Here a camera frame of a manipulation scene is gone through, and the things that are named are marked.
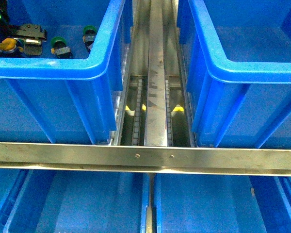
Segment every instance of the bin bottom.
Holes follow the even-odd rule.
[[[8,232],[140,230],[142,174],[34,171],[26,182],[10,224],[6,226]]]
[[[278,178],[158,174],[155,197],[158,233],[291,233]]]
[[[227,58],[235,62],[291,62],[291,40],[281,28],[216,27]]]

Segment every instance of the yellow marker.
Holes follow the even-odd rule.
[[[0,43],[0,50],[11,51],[15,49],[17,41],[13,38],[6,38]]]
[[[173,112],[184,112],[184,108],[181,107],[180,105],[177,105],[174,109]]]

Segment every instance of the metal rail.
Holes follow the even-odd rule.
[[[291,150],[0,143],[0,167],[291,176]]]

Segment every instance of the metal guide rail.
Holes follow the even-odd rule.
[[[173,3],[172,15],[176,16]],[[108,146],[61,145],[36,143],[2,143],[0,142],[0,167],[66,169],[95,171],[134,171],[165,173],[203,173],[203,174],[251,174],[251,175],[287,175],[291,176],[291,150],[257,150],[257,149],[214,149],[196,148],[195,135],[188,132],[190,148],[168,147],[172,145],[175,123],[171,120],[172,83],[166,82],[164,67],[163,23],[161,1],[152,1],[149,36],[148,77],[137,83],[137,108],[135,110],[132,146],[119,146],[123,132],[126,99],[130,80],[130,61],[134,37],[138,30],[133,30],[132,44],[127,47],[127,58],[123,69],[124,91],[120,93],[117,105],[118,131]],[[138,21],[138,10],[135,22]],[[192,124],[190,97],[186,94],[186,73],[182,62],[181,48],[176,48],[180,70],[181,88],[184,96],[184,109],[189,128]],[[147,85],[146,120],[144,145],[140,138],[142,90]]]

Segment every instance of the metal bracket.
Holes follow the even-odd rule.
[[[47,40],[47,31],[42,30],[40,25],[10,25],[9,28],[11,37],[23,40],[26,55],[39,56],[42,54],[42,42]]]

